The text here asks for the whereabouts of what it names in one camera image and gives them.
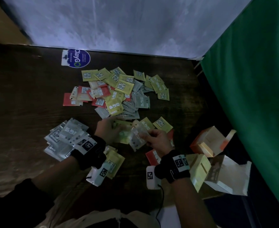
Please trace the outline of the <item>white cardboard box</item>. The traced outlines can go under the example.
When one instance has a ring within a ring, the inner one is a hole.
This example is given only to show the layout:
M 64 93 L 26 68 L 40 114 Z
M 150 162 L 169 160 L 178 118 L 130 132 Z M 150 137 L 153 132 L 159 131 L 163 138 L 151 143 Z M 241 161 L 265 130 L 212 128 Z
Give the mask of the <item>white cardboard box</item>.
M 239 165 L 226 155 L 210 158 L 211 168 L 205 183 L 218 192 L 248 196 L 252 162 Z

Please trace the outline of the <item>black sleeve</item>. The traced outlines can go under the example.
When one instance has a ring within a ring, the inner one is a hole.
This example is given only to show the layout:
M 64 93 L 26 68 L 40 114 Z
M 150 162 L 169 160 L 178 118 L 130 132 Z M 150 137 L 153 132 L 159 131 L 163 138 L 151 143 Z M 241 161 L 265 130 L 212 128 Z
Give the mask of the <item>black sleeve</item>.
M 0 228 L 34 228 L 53 206 L 54 200 L 47 193 L 25 179 L 0 197 Z

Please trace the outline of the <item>pile of mixed sachets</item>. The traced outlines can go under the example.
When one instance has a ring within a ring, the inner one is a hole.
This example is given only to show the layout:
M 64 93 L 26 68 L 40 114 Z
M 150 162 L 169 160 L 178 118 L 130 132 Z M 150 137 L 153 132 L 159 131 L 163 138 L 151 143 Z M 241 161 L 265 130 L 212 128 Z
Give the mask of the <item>pile of mixed sachets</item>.
M 83 82 L 89 86 L 76 86 L 65 93 L 64 107 L 80 107 L 91 103 L 101 118 L 120 116 L 126 120 L 139 119 L 139 109 L 150 109 L 146 93 L 154 92 L 159 100 L 170 100 L 169 88 L 159 75 L 149 76 L 133 70 L 127 75 L 120 67 L 112 70 L 81 71 Z

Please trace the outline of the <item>silver sachet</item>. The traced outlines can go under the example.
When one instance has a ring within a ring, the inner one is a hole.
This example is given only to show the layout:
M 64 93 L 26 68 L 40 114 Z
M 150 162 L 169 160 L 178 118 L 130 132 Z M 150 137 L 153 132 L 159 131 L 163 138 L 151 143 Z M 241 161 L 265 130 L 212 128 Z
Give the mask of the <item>silver sachet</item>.
M 145 126 L 140 124 L 137 127 L 131 128 L 130 136 L 129 136 L 130 138 L 129 145 L 131 146 L 134 152 L 136 152 L 138 149 L 140 149 L 147 143 L 144 139 L 142 139 L 139 136 L 140 134 L 149 135 L 148 130 L 146 129 Z

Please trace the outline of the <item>stack of yellow packets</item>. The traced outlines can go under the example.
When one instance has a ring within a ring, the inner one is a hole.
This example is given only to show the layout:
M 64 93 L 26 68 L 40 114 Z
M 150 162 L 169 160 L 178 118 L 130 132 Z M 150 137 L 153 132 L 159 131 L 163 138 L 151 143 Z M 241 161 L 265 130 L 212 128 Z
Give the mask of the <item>stack of yellow packets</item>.
M 110 168 L 106 176 L 113 179 L 125 161 L 125 157 L 120 155 L 118 150 L 112 146 L 106 146 L 104 154 L 106 155 L 106 161 L 110 164 Z

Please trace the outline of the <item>green curtain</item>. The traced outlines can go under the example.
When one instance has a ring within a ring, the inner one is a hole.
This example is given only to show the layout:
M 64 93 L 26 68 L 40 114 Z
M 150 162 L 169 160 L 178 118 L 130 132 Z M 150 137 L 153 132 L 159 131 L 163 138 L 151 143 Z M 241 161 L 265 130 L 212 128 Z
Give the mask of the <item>green curtain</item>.
M 252 0 L 206 53 L 202 68 L 279 203 L 279 0 Z M 263 200 L 264 219 L 279 226 L 279 208 Z

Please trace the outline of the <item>pale green sachet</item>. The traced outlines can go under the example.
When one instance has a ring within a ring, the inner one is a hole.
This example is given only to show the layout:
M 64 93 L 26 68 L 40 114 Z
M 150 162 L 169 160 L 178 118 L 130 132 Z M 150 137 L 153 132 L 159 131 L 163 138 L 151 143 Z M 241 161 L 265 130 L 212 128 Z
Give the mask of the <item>pale green sachet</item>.
M 131 135 L 131 129 L 133 127 L 133 124 L 131 122 L 127 121 L 120 121 L 122 124 L 127 126 L 126 130 L 123 130 L 119 133 L 118 137 L 115 139 L 116 143 L 122 143 L 122 144 L 129 144 L 130 142 L 130 135 Z

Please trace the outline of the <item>person's right hand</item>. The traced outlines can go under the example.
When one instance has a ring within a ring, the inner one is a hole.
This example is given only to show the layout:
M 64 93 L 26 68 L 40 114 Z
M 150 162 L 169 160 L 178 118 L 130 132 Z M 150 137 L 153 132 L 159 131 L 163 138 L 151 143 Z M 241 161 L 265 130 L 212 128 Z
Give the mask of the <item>person's right hand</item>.
M 164 131 L 164 140 L 160 144 L 158 144 L 158 145 L 148 145 L 148 146 L 155 149 L 160 158 L 164 157 L 166 154 L 168 154 L 172 150 L 174 150 L 174 148 L 172 147 L 172 145 L 170 143 L 170 140 L 168 139 L 168 136 L 167 136 L 165 131 Z

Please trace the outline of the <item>white backdrop cloth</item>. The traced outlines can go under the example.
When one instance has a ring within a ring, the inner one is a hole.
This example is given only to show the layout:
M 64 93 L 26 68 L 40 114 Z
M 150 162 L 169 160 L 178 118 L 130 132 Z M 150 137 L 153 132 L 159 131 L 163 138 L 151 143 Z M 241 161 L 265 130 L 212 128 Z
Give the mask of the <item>white backdrop cloth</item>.
M 252 0 L 3 0 L 34 45 L 200 58 Z

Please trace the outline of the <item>person's left hand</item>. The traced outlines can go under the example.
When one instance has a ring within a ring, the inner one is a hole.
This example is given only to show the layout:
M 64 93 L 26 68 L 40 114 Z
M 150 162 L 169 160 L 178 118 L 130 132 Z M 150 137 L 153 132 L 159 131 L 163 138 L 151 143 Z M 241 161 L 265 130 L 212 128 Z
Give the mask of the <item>person's left hand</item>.
M 113 123 L 117 120 L 123 121 L 124 119 L 120 116 L 111 116 L 102 119 L 97 123 L 94 135 L 102 138 L 106 142 L 106 145 L 113 144 L 119 137 L 119 133 L 126 128 L 125 125 L 118 125 L 114 128 Z

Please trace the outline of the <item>orange cardboard box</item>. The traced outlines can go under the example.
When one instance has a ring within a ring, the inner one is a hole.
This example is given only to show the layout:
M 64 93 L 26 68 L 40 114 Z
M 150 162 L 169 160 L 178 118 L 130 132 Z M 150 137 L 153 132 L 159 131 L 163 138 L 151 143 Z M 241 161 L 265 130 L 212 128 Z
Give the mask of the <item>orange cardboard box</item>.
M 236 130 L 231 130 L 224 136 L 215 126 L 202 130 L 191 143 L 190 148 L 194 153 L 204 154 L 207 158 L 215 157 L 222 153 Z

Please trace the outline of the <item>stack of silver packets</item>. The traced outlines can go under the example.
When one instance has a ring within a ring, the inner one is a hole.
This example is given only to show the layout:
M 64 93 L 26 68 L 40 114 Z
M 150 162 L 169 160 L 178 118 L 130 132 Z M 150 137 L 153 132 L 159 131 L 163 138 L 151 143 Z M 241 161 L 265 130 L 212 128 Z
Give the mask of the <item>stack of silver packets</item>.
M 89 126 L 79 122 L 74 118 L 64 121 L 56 126 L 45 136 L 47 147 L 44 152 L 58 161 L 68 158 L 74 150 L 72 138 L 82 135 L 89 129 Z

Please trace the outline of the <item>yellow cardboard box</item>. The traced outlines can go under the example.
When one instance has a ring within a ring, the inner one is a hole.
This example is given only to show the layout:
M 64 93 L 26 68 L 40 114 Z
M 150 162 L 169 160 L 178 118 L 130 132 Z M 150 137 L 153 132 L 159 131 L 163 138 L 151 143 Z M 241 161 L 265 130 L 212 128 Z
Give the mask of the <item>yellow cardboard box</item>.
M 186 160 L 190 166 L 190 179 L 197 192 L 199 192 L 211 168 L 210 161 L 204 154 L 188 154 Z

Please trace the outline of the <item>red sachet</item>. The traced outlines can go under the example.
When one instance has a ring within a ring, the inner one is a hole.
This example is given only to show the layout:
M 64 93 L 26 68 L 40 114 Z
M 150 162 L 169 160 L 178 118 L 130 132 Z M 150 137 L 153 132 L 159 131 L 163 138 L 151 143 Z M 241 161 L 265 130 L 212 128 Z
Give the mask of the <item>red sachet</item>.
M 157 166 L 160 164 L 161 158 L 158 156 L 155 149 L 148 151 L 145 155 L 151 166 Z
M 175 145 L 174 145 L 174 141 L 173 141 L 173 135 L 174 135 L 174 129 L 171 129 L 171 130 L 167 133 L 167 136 L 168 136 L 168 139 L 170 140 L 170 143 L 171 143 L 172 147 L 174 148 Z

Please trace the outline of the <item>beige trousers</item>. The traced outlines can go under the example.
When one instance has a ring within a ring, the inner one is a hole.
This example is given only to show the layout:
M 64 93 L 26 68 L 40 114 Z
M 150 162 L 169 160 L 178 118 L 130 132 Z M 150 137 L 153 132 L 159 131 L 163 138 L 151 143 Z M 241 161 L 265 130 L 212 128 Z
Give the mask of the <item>beige trousers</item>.
M 146 214 L 132 211 L 128 214 L 118 209 L 92 211 L 78 219 L 70 219 L 51 228 L 181 228 L 175 206 L 164 207 Z

